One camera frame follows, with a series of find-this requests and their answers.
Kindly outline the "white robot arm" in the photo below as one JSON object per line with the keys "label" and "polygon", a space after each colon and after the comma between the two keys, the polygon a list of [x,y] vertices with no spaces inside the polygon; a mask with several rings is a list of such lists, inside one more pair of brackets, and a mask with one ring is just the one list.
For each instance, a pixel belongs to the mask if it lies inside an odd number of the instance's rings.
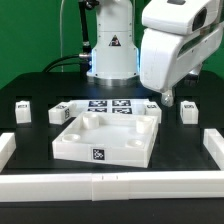
{"label": "white robot arm", "polygon": [[172,106],[173,87],[198,75],[203,62],[220,46],[224,34],[224,0],[150,0],[142,11],[141,46],[134,44],[131,0],[78,0],[82,27],[87,10],[97,17],[97,44],[83,34],[90,61],[87,78],[102,85],[124,85],[138,78]]}

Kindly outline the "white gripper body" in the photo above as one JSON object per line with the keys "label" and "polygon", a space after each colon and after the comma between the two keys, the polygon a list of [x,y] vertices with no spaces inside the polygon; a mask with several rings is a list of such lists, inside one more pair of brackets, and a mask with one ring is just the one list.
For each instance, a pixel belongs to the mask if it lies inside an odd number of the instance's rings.
{"label": "white gripper body", "polygon": [[212,55],[220,46],[223,28],[202,36],[187,36],[147,28],[140,54],[140,81],[153,91],[164,93]]}

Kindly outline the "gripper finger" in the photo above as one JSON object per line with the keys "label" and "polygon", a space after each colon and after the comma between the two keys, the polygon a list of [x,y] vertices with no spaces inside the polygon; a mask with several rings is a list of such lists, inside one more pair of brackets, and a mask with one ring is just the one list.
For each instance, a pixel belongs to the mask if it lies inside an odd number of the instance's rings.
{"label": "gripper finger", "polygon": [[172,89],[168,89],[161,95],[161,103],[167,107],[171,107],[174,104],[174,95]]}

